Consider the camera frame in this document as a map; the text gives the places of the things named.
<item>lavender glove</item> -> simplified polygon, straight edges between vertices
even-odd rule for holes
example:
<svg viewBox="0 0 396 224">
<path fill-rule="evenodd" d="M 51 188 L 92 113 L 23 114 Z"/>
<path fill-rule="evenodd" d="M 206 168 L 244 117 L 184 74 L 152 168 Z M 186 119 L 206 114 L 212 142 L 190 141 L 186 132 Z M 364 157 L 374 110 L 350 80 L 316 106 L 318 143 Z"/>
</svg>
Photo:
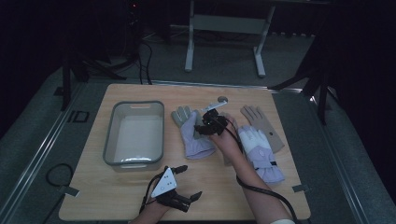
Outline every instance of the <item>lavender glove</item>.
<svg viewBox="0 0 396 224">
<path fill-rule="evenodd" d="M 215 152 L 212 141 L 194 130 L 194 125 L 202 122 L 198 110 L 191 112 L 188 106 L 180 106 L 171 115 L 177 127 L 180 128 L 187 159 L 197 160 Z"/>
<path fill-rule="evenodd" d="M 248 160 L 262 180 L 267 184 L 285 180 L 285 176 L 276 165 L 274 153 L 262 130 L 244 125 L 238 129 L 238 133 Z"/>
</svg>

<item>gray glove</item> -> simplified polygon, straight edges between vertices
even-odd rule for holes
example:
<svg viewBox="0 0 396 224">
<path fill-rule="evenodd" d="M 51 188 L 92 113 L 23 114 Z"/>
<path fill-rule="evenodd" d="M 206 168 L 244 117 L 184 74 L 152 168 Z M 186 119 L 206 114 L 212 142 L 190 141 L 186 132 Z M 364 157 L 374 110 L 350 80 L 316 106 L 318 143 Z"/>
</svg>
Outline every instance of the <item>gray glove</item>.
<svg viewBox="0 0 396 224">
<path fill-rule="evenodd" d="M 262 130 L 270 143 L 271 149 L 274 153 L 278 152 L 285 144 L 276 133 L 274 127 L 265 117 L 262 110 L 257 106 L 247 106 L 241 108 L 241 113 L 248 119 L 251 126 L 257 130 Z"/>
<path fill-rule="evenodd" d="M 212 141 L 207 136 L 198 134 L 194 129 L 195 124 L 202 122 L 198 110 L 191 111 L 188 106 L 179 106 L 171 115 L 180 128 L 187 159 L 197 160 L 215 152 L 216 148 Z"/>
</svg>

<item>beige glove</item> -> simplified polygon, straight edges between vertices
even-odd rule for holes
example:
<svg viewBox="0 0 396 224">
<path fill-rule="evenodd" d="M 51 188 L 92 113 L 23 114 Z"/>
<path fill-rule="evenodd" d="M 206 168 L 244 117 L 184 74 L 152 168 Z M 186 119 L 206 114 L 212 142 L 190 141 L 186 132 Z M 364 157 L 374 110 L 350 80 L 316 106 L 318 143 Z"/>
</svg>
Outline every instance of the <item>beige glove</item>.
<svg viewBox="0 0 396 224">
<path fill-rule="evenodd" d="M 278 152 L 283 146 L 285 146 L 279 135 L 276 133 L 274 127 L 258 106 L 254 107 L 252 105 L 244 105 L 244 107 L 241 108 L 241 113 L 248 119 L 251 126 L 264 132 L 274 153 Z"/>
</svg>

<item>glove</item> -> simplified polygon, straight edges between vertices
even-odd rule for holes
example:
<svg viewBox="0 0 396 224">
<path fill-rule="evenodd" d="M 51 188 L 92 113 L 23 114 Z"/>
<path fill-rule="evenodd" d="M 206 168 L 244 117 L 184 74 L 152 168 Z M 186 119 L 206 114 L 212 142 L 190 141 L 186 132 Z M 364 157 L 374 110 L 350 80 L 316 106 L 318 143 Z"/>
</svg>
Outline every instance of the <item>glove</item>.
<svg viewBox="0 0 396 224">
<path fill-rule="evenodd" d="M 180 128 L 187 159 L 197 160 L 215 152 L 212 141 L 207 136 L 200 135 L 194 130 L 195 124 L 203 125 L 198 110 L 191 112 L 188 106 L 180 106 L 171 115 L 177 127 Z"/>
<path fill-rule="evenodd" d="M 262 130 L 244 125 L 238 129 L 247 159 L 265 183 L 275 184 L 285 180 L 275 162 L 275 156 Z"/>
<path fill-rule="evenodd" d="M 283 146 L 285 146 L 259 107 L 255 108 L 254 106 L 244 105 L 244 107 L 241 108 L 241 113 L 248 119 L 250 125 L 265 133 L 274 153 L 277 153 Z"/>
</svg>

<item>dark background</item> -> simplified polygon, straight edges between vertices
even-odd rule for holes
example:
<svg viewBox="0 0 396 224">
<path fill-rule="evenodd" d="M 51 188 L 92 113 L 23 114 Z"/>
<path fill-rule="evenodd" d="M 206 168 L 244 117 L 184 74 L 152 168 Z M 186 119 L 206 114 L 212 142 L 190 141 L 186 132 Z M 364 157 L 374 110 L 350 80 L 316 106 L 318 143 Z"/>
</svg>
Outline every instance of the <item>dark background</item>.
<svg viewBox="0 0 396 224">
<path fill-rule="evenodd" d="M 188 24 L 189 1 L 150 0 L 138 4 L 141 23 L 169 38 L 169 24 Z M 264 17 L 250 2 L 240 7 L 219 1 L 217 13 Z M 0 137 L 44 80 L 79 50 L 108 61 L 129 21 L 131 1 L 3 0 L 0 3 Z M 211 12 L 212 1 L 197 10 Z M 337 91 L 393 201 L 396 199 L 395 127 L 396 3 L 391 0 L 333 1 L 331 5 L 279 4 L 270 31 L 315 35 L 301 71 L 330 63 Z M 133 41 L 138 36 L 131 31 Z"/>
</svg>

